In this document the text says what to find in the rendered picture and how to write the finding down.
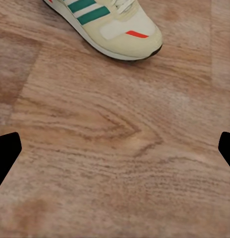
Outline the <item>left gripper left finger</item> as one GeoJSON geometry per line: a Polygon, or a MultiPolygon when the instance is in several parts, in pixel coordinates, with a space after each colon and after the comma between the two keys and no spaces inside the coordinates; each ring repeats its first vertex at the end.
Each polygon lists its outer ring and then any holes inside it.
{"type": "Polygon", "coordinates": [[[0,185],[22,151],[17,132],[0,136],[0,185]]]}

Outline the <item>gym shoe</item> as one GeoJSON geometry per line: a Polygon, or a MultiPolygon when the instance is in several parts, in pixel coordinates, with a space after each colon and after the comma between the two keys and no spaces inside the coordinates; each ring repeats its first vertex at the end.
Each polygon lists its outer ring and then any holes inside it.
{"type": "Polygon", "coordinates": [[[145,60],[162,33],[137,0],[43,0],[97,52],[118,61],[145,60]]]}

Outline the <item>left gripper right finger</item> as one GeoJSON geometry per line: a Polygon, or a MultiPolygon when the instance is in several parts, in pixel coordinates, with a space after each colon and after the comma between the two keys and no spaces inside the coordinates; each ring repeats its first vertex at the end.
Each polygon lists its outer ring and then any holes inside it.
{"type": "Polygon", "coordinates": [[[218,149],[230,166],[230,133],[223,132],[219,140],[218,149]]]}

